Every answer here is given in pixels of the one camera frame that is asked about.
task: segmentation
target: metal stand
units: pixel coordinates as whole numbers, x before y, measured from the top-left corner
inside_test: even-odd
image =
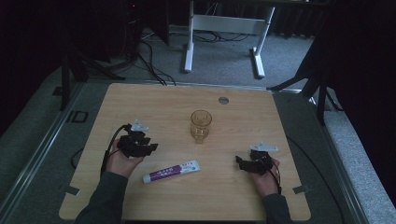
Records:
[[[257,48],[253,48],[253,57],[254,61],[256,62],[258,76],[265,77],[262,66],[262,56],[260,53],[262,52],[262,46],[264,44],[265,37],[267,36],[274,10],[274,7],[269,7],[265,20],[195,15],[194,2],[190,1],[189,44],[187,46],[184,70],[186,72],[191,72],[192,68],[192,54],[194,51],[194,43],[192,42],[193,31],[204,30],[224,33],[259,35],[260,39]]]

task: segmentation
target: gray sleeve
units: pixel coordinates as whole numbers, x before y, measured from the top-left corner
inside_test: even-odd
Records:
[[[104,172],[89,204],[78,214],[75,224],[120,224],[127,184],[128,178],[125,176]]]
[[[262,199],[262,204],[265,207],[269,224],[293,223],[285,196],[280,194],[267,195]]]

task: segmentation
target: wooden table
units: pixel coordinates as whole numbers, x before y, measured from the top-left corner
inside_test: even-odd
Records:
[[[219,103],[227,97],[229,103]],[[209,136],[201,145],[190,135],[194,110],[212,115]],[[103,155],[114,132],[139,119],[149,126],[150,143],[159,146],[132,174],[125,194],[123,219],[265,220],[261,199],[235,155],[248,160],[249,147],[260,141],[279,147],[281,186],[291,218],[308,220],[310,211],[276,105],[269,91],[213,87],[112,84],[66,194],[60,217],[75,219],[99,182]],[[201,171],[144,184],[142,176],[185,161],[198,160]]]

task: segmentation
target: hand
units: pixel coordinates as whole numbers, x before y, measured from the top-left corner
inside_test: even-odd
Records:
[[[110,155],[113,152],[114,154],[112,154],[107,160],[106,171],[129,178],[134,168],[136,168],[136,166],[143,161],[144,157],[132,159],[126,158],[121,151],[117,151],[119,150],[117,148],[117,143],[119,141],[120,139],[117,139],[113,143],[113,148],[111,149]]]
[[[279,166],[280,162],[275,159],[272,159],[272,161],[274,165],[271,168],[271,172],[276,177],[276,180],[274,180],[274,177],[269,174],[269,172],[265,173],[264,175],[248,173],[250,178],[255,183],[256,189],[262,198],[270,194],[278,193],[277,181],[279,181],[279,174],[276,171],[276,167]]]

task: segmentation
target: purple toothpaste tube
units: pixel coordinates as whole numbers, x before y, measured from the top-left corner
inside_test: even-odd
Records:
[[[183,175],[200,170],[201,168],[198,164],[198,160],[187,161],[180,165],[165,168],[163,170],[156,171],[148,175],[143,175],[143,183],[147,184],[149,182],[164,179],[170,176]]]

